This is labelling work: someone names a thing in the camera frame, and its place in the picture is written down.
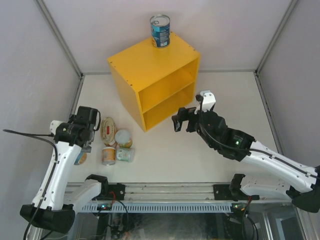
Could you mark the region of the black left base bracket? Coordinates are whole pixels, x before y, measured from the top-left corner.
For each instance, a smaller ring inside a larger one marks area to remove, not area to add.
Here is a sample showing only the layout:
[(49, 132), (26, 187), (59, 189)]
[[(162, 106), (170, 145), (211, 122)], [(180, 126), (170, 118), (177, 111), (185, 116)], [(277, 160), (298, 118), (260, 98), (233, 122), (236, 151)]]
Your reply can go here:
[(125, 193), (126, 186), (124, 184), (103, 184), (100, 194), (95, 196), (92, 200), (116, 199), (122, 201), (125, 198)]

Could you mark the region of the orange label can lying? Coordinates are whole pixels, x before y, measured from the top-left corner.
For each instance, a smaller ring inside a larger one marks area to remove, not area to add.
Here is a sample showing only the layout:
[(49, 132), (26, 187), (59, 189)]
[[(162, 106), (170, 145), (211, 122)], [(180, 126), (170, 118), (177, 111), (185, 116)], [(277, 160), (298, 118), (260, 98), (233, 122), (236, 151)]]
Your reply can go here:
[(105, 166), (111, 166), (116, 163), (116, 149), (108, 146), (101, 151), (101, 163)]

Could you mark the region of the blue soup can with noodles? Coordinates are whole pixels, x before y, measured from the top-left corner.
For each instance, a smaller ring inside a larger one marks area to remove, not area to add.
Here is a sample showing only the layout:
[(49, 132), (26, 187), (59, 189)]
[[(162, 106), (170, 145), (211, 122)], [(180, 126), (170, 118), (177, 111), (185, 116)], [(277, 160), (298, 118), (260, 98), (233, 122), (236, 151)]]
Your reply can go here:
[(79, 155), (77, 156), (74, 165), (81, 165), (83, 164), (87, 159), (87, 153), (86, 152), (80, 152)]

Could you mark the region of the yellow wooden shelf cabinet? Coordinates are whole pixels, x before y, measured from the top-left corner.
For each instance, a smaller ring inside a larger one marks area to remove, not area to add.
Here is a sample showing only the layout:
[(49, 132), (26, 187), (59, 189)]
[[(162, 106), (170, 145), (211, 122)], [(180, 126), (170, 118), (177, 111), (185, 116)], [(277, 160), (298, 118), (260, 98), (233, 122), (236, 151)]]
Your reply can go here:
[(107, 58), (120, 100), (147, 132), (195, 95), (201, 54), (176, 33), (164, 48), (148, 37)]

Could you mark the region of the left aluminium frame post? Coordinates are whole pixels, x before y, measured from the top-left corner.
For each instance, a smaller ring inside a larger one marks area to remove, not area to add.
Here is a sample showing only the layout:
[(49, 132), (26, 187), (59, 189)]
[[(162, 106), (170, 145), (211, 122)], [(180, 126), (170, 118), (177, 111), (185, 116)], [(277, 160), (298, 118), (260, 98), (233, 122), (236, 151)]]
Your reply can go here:
[(42, 14), (45, 22), (47, 23), (50, 31), (52, 32), (54, 38), (56, 39), (57, 43), (59, 44), (60, 48), (62, 49), (63, 53), (65, 54), (68, 62), (71, 64), (73, 70), (75, 71), (76, 75), (82, 79), (83, 73), (73, 56), (67, 42), (65, 41), (61, 31), (59, 30), (55, 20), (53, 19), (49, 8), (47, 7), (44, 0), (34, 0), (34, 3), (38, 7), (40, 13)]

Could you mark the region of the green label can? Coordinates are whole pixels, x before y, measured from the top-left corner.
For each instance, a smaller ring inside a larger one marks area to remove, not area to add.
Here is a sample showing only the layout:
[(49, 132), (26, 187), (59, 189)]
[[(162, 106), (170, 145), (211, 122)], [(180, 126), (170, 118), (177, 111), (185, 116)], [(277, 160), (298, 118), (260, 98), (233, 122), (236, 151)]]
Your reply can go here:
[(134, 148), (119, 147), (116, 150), (115, 158), (117, 161), (132, 163), (135, 156)]

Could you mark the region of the right aluminium frame post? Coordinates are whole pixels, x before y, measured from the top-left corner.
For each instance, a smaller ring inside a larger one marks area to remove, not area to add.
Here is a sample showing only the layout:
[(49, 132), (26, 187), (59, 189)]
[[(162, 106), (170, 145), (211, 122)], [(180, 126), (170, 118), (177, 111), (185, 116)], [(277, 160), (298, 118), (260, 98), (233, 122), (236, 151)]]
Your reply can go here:
[(254, 73), (256, 75), (259, 75), (261, 70), (263, 69), (270, 53), (272, 52), (273, 48), (275, 47), (277, 41), (279, 40), (282, 32), (284, 31), (286, 25), (288, 24), (293, 12), (297, 8), (298, 4), (300, 3), (300, 0), (291, 0), (289, 2), (289, 5), (287, 9), (284, 12), (284, 15), (282, 16), (274, 34), (272, 35), (271, 40), (269, 41), (266, 50), (264, 51), (261, 60), (259, 61)]

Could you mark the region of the black base bracket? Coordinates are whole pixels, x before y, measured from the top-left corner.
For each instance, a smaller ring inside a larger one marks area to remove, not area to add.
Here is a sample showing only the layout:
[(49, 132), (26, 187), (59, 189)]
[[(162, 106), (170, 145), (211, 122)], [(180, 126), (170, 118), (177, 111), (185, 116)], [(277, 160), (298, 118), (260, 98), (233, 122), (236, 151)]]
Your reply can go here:
[(216, 201), (234, 201), (238, 200), (232, 195), (229, 184), (214, 184), (213, 194)]
[(124, 184), (103, 184), (100, 194), (95, 196), (92, 200), (116, 199), (122, 201), (125, 198), (125, 193), (126, 186)]

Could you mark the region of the aluminium frame post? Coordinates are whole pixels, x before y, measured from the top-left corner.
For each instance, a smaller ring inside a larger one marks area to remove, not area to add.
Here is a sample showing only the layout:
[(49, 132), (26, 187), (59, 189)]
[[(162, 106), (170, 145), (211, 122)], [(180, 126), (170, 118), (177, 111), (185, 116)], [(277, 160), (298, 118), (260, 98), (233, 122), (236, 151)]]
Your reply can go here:
[(76, 75), (82, 79), (83, 73), (73, 56), (67, 42), (65, 41), (61, 31), (59, 30), (55, 20), (53, 19), (49, 8), (47, 7), (44, 0), (34, 0), (34, 3), (38, 7), (40, 13), (42, 14), (45, 22), (47, 23), (50, 31), (52, 32), (54, 38), (56, 39), (57, 43), (59, 44), (60, 48), (62, 49), (63, 53), (65, 54), (68, 62), (71, 64), (73, 70), (75, 71)]
[(291, 0), (289, 2), (289, 5), (287, 9), (284, 12), (284, 15), (282, 16), (274, 34), (272, 35), (271, 40), (269, 41), (266, 50), (264, 51), (261, 60), (259, 61), (254, 73), (256, 75), (259, 75), (261, 70), (263, 69), (270, 53), (272, 52), (273, 48), (275, 47), (277, 41), (279, 40), (282, 32), (284, 31), (286, 25), (288, 24), (293, 12), (297, 8), (298, 4), (300, 3), (300, 0)]

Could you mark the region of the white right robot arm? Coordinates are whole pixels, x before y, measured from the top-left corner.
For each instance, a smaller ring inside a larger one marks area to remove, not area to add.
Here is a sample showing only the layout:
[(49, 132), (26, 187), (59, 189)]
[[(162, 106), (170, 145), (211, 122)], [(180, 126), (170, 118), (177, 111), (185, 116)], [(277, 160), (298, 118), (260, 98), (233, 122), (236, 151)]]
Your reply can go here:
[(264, 146), (243, 131), (229, 128), (225, 119), (213, 110), (206, 112), (182, 107), (171, 117), (175, 132), (184, 121), (187, 132), (197, 132), (206, 144), (230, 160), (257, 165), (289, 183), (293, 204), (307, 212), (320, 209), (320, 169), (295, 162)]

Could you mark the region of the orange can with white lid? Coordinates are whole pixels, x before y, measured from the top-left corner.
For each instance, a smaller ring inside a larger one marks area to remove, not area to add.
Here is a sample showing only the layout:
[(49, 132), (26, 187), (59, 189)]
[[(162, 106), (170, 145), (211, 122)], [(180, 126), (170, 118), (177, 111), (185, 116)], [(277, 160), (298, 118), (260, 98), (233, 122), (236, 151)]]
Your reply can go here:
[(120, 129), (115, 134), (115, 141), (120, 148), (131, 148), (133, 141), (131, 134), (127, 129)]

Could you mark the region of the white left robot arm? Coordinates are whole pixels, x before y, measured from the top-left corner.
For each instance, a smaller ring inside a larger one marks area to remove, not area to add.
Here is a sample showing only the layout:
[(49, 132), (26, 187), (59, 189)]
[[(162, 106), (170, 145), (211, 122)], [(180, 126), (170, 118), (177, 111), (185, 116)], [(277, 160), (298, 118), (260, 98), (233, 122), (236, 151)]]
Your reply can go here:
[(105, 176), (89, 175), (69, 197), (65, 197), (69, 175), (81, 152), (90, 152), (101, 123), (100, 111), (80, 106), (67, 122), (53, 120), (53, 152), (40, 188), (30, 204), (22, 205), (20, 216), (30, 226), (67, 233), (76, 214), (92, 199), (104, 200), (110, 188)]

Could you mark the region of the aluminium mounting rail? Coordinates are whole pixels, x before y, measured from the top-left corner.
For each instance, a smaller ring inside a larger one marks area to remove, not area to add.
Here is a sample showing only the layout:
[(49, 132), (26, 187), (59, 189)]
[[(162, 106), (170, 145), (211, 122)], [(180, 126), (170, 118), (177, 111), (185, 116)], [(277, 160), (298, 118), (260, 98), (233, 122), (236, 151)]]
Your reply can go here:
[[(223, 183), (122, 183), (125, 185), (123, 201), (127, 202), (209, 202), (215, 200), (213, 185)], [(239, 202), (248, 200), (245, 196), (235, 197)]]

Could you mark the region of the oval flat fish tin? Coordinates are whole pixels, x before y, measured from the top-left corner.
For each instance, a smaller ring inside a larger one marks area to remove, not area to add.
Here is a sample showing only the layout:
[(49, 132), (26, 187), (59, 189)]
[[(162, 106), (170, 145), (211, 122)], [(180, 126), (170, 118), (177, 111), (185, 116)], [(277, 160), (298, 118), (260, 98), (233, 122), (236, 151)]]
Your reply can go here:
[(116, 144), (115, 135), (117, 126), (112, 117), (106, 117), (102, 120), (100, 126), (100, 137), (102, 142), (107, 147), (112, 147)]

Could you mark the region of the black right base bracket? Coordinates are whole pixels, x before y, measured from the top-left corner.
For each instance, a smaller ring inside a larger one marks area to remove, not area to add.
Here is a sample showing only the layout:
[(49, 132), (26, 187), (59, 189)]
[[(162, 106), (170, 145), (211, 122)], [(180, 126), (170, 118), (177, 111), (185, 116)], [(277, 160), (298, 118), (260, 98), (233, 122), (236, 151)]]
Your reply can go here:
[(234, 201), (238, 200), (232, 195), (229, 184), (214, 184), (213, 194), (216, 201)]

